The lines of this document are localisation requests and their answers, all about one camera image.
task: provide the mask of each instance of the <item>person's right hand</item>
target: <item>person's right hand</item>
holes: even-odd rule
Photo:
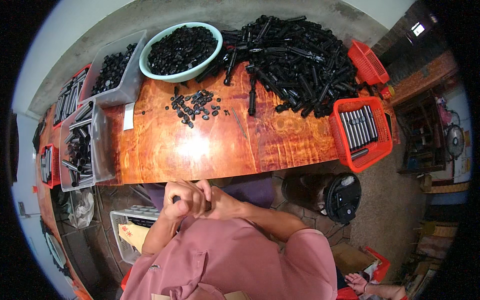
[[[200,218],[228,220],[240,217],[241,203],[216,186],[212,186],[212,210],[205,212]]]
[[[175,196],[181,200],[173,203]],[[206,201],[211,201],[211,198],[212,190],[206,180],[196,184],[185,180],[169,181],[165,186],[162,214],[171,220],[184,216],[198,218],[205,212]]]
[[[351,287],[354,291],[363,293],[365,291],[365,286],[367,285],[367,281],[365,278],[360,276],[360,274],[348,274],[345,275],[345,281],[347,282],[347,285]]]

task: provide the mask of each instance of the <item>pile of black parts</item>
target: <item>pile of black parts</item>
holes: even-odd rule
[[[173,75],[204,62],[217,47],[218,41],[203,26],[183,26],[152,44],[147,65],[155,75]]]
[[[104,57],[100,75],[96,78],[96,83],[92,87],[92,94],[90,96],[114,89],[120,84],[123,72],[125,71],[136,47],[137,43],[133,45],[129,44],[125,54],[119,52]]]
[[[193,128],[193,121],[196,120],[197,116],[202,114],[202,119],[210,119],[209,108],[212,109],[212,116],[218,115],[218,110],[221,108],[218,105],[222,99],[217,98],[216,102],[213,101],[213,92],[207,90],[199,90],[194,95],[183,96],[179,95],[178,87],[175,86],[174,95],[170,100],[172,101],[171,105],[173,109],[176,109],[177,116],[182,119],[181,122],[185,125],[188,125],[190,128]]]
[[[42,182],[48,183],[52,180],[52,161],[53,149],[52,146],[45,146],[45,152],[40,156],[40,171],[42,175]]]
[[[92,132],[93,102],[90,101],[79,108],[75,122],[69,126],[70,133],[65,138],[67,144],[64,155],[69,160],[62,160],[61,164],[69,169],[72,186],[83,186],[93,181],[91,132]]]
[[[305,16],[280,20],[262,15],[241,30],[223,30],[222,37],[227,48],[196,81],[225,69],[224,84],[229,85],[235,65],[249,61],[251,116],[255,114],[257,80],[284,100],[275,107],[278,113],[302,109],[304,118],[312,111],[316,118],[330,115],[336,100],[358,97],[357,90],[363,88],[355,81],[357,69],[343,42],[331,30],[306,21]]]
[[[378,132],[369,105],[361,109],[339,113],[343,129],[347,137],[350,151],[360,149],[371,142],[378,141]],[[368,151],[359,151],[355,158],[367,154]]]
[[[76,77],[73,77],[62,86],[58,96],[57,106],[55,107],[55,115],[53,117],[54,126],[65,120],[77,109],[78,97],[87,72],[88,68],[85,68]]]

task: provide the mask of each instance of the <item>white plastic basket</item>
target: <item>white plastic basket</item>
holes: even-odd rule
[[[128,217],[147,219],[156,221],[160,215],[158,209],[153,206],[134,205],[128,209],[112,210],[110,212],[110,220],[112,222],[113,233],[115,234],[115,240],[120,251],[121,258],[124,262],[133,264],[140,252],[134,249],[132,245],[127,243],[126,240],[119,236],[119,224],[125,224],[128,222]]]

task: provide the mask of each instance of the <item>wall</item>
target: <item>wall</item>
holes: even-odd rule
[[[94,25],[101,24],[106,16],[113,14],[121,7],[132,2],[132,0],[62,0],[52,11],[44,25],[39,30],[37,37],[32,43],[28,52],[22,70],[20,72],[15,93],[13,96],[12,108],[15,112],[21,112],[34,118],[39,116],[46,108],[56,101],[56,94],[62,83],[83,67],[79,61],[91,62],[96,50],[103,44],[94,44],[90,49],[81,48],[66,54],[67,50],[87,42],[85,33]],[[217,23],[218,25],[243,24],[245,20],[254,20],[258,15],[276,12],[278,16],[292,17],[300,14],[306,14],[309,17],[321,21],[315,16],[322,16],[323,19],[331,19],[323,22],[330,27],[334,33],[338,31],[352,31],[349,37],[368,42],[373,46],[395,22],[403,15],[414,0],[324,0],[324,1],[302,1],[300,5],[292,6],[290,1],[231,1],[231,0],[205,0],[205,1],[134,1],[130,3],[130,8],[135,10],[140,7],[141,13],[137,16],[139,20],[134,22],[125,22],[118,19],[118,24],[107,30],[116,31],[125,35],[124,27],[129,27],[133,32],[134,24],[143,24],[146,26],[156,24],[158,30],[164,29],[167,24],[188,20],[207,21]],[[105,35],[104,41],[112,41],[107,35],[107,31],[99,34]],[[68,72],[57,72],[54,76],[48,76],[52,67],[62,58],[64,65],[68,67]],[[38,89],[47,89],[47,93],[39,93]],[[41,105],[31,105],[32,100]]]
[[[17,115],[18,137],[19,137],[19,162],[17,179],[12,186],[13,201],[20,220],[20,225],[27,240],[30,250],[37,259],[45,276],[51,284],[65,299],[74,299],[72,288],[65,280],[62,272],[53,263],[53,256],[50,253],[45,237],[40,226],[40,215],[32,215],[30,218],[20,216],[18,202],[23,202],[26,214],[39,214],[38,199],[32,193],[32,186],[35,181],[35,165],[33,161],[32,138],[35,134],[37,121],[24,116]]]

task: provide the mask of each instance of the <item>purple cloth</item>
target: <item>purple cloth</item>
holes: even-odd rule
[[[155,207],[162,210],[165,183],[144,183],[143,186]],[[235,199],[263,208],[270,208],[275,197],[270,173],[234,177],[230,185],[221,189]]]

